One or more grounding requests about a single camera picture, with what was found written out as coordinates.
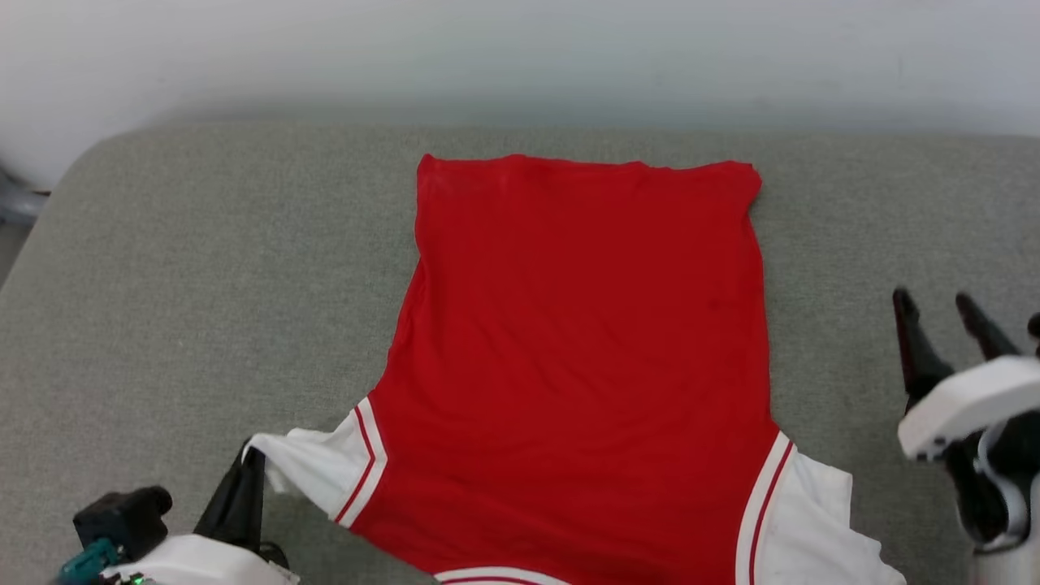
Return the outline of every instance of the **white wall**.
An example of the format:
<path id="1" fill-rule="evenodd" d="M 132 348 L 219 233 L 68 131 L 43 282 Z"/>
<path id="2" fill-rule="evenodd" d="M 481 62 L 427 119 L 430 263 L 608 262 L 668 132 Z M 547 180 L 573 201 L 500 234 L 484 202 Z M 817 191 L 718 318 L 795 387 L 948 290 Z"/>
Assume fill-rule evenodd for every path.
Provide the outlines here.
<path id="1" fill-rule="evenodd" d="M 171 120 L 1040 134 L 1037 0 L 2 0 L 0 167 Z"/>

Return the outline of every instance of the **red tank top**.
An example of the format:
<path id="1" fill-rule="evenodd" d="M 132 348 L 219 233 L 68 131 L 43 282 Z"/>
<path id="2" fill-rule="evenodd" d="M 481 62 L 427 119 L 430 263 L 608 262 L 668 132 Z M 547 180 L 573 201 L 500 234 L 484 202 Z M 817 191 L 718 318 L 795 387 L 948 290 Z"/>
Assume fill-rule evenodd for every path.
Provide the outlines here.
<path id="1" fill-rule="evenodd" d="M 737 162 L 427 155 L 419 263 L 336 520 L 445 583 L 753 582 L 790 450 L 759 186 Z"/>

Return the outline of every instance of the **gray fabric surface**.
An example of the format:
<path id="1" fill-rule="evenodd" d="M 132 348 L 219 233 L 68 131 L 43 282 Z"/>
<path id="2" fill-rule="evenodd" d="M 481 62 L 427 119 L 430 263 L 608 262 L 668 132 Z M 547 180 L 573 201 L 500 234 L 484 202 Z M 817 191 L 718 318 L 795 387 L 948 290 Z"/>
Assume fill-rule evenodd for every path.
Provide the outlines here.
<path id="1" fill-rule="evenodd" d="M 959 365 L 980 360 L 962 287 L 1026 345 L 1040 142 L 282 124 L 107 141 L 55 190 L 0 290 L 0 582 L 56 570 L 78 550 L 73 513 L 108 490 L 166 486 L 167 524 L 188 531 L 251 433 L 346 414 L 415 265 L 425 152 L 753 162 L 776 419 L 854 474 L 854 527 L 910 583 L 964 582 L 952 485 L 895 438 L 889 297 L 909 285 Z M 307 583 L 430 582 L 305 502 L 266 506 L 265 536 Z"/>
<path id="2" fill-rule="evenodd" d="M 7 280 L 7 273 L 15 265 L 18 253 L 29 237 L 30 226 L 0 224 L 0 286 Z"/>

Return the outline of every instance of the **robotic arm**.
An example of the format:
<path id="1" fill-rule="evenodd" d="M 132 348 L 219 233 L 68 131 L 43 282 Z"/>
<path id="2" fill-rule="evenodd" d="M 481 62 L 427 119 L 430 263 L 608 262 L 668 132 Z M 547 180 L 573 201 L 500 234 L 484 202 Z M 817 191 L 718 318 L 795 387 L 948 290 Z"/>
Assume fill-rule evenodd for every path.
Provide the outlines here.
<path id="1" fill-rule="evenodd" d="M 957 308 L 986 362 L 955 372 L 920 326 L 910 294 L 892 296 L 908 396 L 907 457 L 941 462 L 973 543 L 971 583 L 1040 585 L 1040 349 L 1022 356 L 970 297 Z M 1030 322 L 1040 337 L 1040 314 Z"/>
<path id="2" fill-rule="evenodd" d="M 282 550 L 260 540 L 264 456 L 245 449 L 206 506 L 192 534 L 166 537 L 170 492 L 146 487 L 108 493 L 73 518 L 83 552 L 56 585 L 294 585 Z"/>

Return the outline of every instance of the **gray couch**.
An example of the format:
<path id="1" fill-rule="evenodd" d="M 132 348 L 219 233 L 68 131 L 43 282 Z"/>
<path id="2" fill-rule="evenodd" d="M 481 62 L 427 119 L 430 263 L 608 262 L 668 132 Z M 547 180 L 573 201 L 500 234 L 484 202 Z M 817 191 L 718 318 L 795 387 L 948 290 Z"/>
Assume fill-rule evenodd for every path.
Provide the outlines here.
<path id="1" fill-rule="evenodd" d="M 382 372 L 415 266 L 425 152 L 753 162 L 775 418 L 854 474 L 854 527 L 910 583 L 965 580 L 952 485 L 895 438 L 890 294 L 911 287 L 957 364 L 980 359 L 962 287 L 1026 346 L 1040 142 L 232 124 L 84 154 L 0 290 L 0 582 L 52 575 L 78 550 L 72 515 L 108 490 L 164 485 L 167 524 L 188 531 L 251 433 L 345 415 Z M 432 582 L 306 502 L 270 497 L 265 522 L 306 583 Z"/>

